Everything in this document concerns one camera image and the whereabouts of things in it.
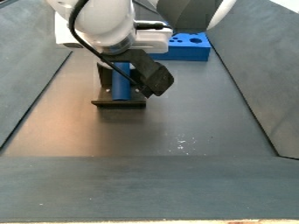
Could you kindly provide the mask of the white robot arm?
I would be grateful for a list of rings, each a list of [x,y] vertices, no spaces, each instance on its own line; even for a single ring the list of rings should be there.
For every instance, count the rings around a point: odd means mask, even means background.
[[[87,0],[74,25],[70,18],[80,0],[46,1],[55,10],[58,44],[79,47],[76,38],[83,38],[100,53],[119,54],[128,49],[166,53],[173,34],[210,30],[238,0],[146,0],[162,17],[159,20],[137,17],[134,0]]]

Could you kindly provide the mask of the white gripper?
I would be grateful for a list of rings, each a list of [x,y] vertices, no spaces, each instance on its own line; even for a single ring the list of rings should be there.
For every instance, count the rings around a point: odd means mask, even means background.
[[[123,16],[86,16],[80,13],[75,20],[75,32],[100,53],[120,54],[128,49],[142,49],[147,53],[166,53],[170,28],[138,30],[137,25],[165,25],[162,21],[135,20],[135,13]]]

